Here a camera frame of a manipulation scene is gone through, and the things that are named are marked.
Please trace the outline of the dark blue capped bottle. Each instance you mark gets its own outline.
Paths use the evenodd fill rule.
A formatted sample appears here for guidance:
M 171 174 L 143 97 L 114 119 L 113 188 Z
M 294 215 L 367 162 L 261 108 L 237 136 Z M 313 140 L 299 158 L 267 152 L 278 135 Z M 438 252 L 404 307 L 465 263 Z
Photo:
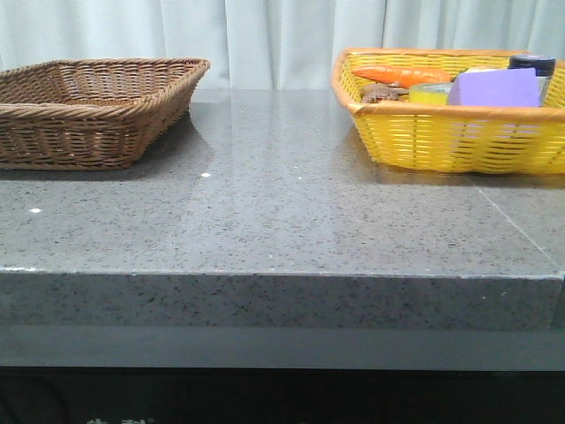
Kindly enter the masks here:
M 546 93 L 553 79 L 556 68 L 556 58 L 534 54 L 516 54 L 508 61 L 509 69 L 529 69 L 535 70 L 538 82 L 539 105 L 542 106 L 546 99 Z

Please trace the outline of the yellow wicker basket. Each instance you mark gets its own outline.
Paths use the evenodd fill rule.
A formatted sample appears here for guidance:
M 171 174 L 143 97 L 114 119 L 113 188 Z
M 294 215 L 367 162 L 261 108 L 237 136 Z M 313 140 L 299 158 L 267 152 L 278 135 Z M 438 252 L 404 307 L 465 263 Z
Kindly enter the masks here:
M 343 49 L 332 71 L 337 101 L 349 112 L 371 159 L 413 170 L 485 174 L 564 172 L 564 63 L 558 61 L 541 108 L 363 103 L 362 65 L 434 67 L 456 76 L 478 65 L 505 68 L 511 50 Z

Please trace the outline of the yellow tape roll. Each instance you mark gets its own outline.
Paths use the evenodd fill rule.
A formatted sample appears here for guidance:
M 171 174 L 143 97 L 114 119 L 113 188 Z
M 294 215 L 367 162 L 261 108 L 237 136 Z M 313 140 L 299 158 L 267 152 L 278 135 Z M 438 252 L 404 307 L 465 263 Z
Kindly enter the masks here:
M 447 105 L 451 82 L 423 83 L 409 88 L 408 101 L 432 105 Z

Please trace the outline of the white curtain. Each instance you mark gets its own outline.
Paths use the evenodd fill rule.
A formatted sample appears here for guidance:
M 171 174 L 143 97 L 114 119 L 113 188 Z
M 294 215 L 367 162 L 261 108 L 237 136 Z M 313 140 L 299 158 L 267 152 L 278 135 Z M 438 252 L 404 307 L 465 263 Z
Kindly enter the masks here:
M 4 1 L 1 66 L 203 57 L 203 85 L 323 89 L 351 47 L 564 55 L 561 1 Z

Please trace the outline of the orange toy carrot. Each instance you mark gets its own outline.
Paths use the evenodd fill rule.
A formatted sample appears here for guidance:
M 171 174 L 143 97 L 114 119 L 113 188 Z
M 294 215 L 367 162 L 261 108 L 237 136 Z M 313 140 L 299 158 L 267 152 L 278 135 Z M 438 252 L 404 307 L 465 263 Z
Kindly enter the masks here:
M 418 84 L 450 82 L 452 76 L 438 68 L 404 67 L 385 64 L 365 65 L 353 68 L 357 77 L 378 83 L 410 88 Z

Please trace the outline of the brown toy piece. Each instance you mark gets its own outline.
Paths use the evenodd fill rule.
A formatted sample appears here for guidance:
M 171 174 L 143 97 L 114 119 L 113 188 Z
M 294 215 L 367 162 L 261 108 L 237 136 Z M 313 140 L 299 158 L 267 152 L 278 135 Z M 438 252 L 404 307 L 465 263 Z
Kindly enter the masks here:
M 408 89 L 390 87 L 381 83 L 368 84 L 361 88 L 361 102 L 379 103 L 383 101 L 400 101 L 409 93 Z

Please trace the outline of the brown wicker basket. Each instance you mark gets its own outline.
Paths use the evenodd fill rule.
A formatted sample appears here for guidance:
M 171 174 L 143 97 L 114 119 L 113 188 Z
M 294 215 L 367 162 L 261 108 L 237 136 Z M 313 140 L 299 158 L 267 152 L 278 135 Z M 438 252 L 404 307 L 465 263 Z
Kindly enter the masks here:
M 1 73 L 4 170 L 121 170 L 190 107 L 205 58 L 62 59 Z

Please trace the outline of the purple foam block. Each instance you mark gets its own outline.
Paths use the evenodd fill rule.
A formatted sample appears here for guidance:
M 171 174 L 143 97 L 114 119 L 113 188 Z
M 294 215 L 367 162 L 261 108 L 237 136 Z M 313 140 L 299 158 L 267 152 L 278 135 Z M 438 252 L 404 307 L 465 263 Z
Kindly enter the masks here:
M 533 68 L 461 73 L 449 92 L 447 105 L 536 108 L 536 73 Z

